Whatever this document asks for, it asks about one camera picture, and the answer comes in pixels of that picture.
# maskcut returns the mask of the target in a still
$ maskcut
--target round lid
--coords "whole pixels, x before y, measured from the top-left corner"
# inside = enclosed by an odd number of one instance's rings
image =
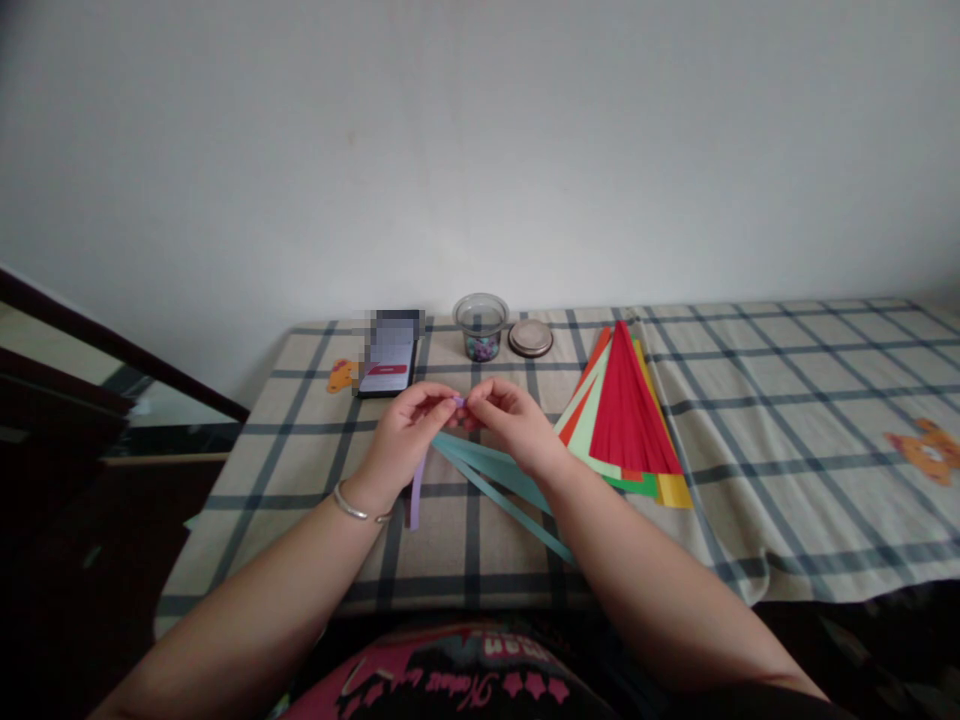
[[[510,311],[496,295],[473,293],[462,298],[453,308],[453,321],[467,335],[493,335],[507,324]]]
[[[546,355],[553,346],[553,333],[539,320],[527,318],[510,328],[507,340],[517,355],[540,357]]]

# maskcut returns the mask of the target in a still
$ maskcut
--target forearm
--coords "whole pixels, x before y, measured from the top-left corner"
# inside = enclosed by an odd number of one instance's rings
[[[624,642],[666,687],[748,680],[823,697],[760,619],[713,573],[579,460],[538,485]]]
[[[393,499],[354,477],[343,494],[372,515]],[[95,717],[245,717],[269,703],[313,647],[382,525],[331,496],[181,620]]]

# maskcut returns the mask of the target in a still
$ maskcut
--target white wall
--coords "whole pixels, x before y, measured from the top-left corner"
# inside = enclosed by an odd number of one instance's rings
[[[960,6],[33,0],[0,262],[250,403],[291,325],[960,305]]]

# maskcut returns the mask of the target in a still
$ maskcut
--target hand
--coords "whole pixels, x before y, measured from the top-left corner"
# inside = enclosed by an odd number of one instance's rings
[[[440,383],[421,382],[397,395],[380,418],[360,469],[344,484],[347,501],[355,499],[356,507],[370,512],[392,506],[437,433],[457,425],[453,398],[459,394]]]
[[[467,395],[467,430],[485,426],[503,442],[517,465],[534,480],[549,481],[573,456],[553,431],[530,393],[502,378],[490,378]]]

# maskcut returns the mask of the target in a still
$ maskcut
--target smartphone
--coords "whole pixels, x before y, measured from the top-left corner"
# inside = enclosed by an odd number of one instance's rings
[[[358,398],[394,397],[413,383],[422,310],[378,310],[360,367]]]

